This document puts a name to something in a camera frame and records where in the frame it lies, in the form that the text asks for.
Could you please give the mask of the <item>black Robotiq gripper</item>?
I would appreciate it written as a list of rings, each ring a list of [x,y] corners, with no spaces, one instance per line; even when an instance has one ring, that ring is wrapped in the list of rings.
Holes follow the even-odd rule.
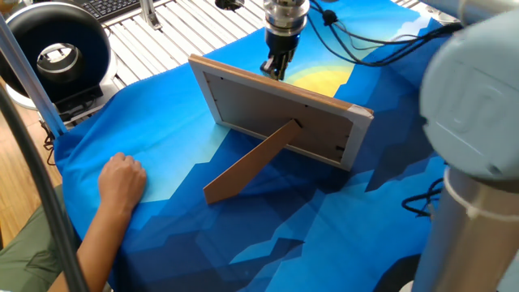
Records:
[[[269,48],[268,60],[260,66],[261,72],[271,79],[285,79],[285,72],[293,59],[300,35],[278,36],[269,30],[265,33],[265,41]]]

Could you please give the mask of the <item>person's bare hand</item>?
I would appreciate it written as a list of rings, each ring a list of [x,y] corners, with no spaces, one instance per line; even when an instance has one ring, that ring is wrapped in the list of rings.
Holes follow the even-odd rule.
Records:
[[[101,205],[118,213],[132,213],[146,184],[147,173],[141,163],[119,152],[109,159],[98,178]]]

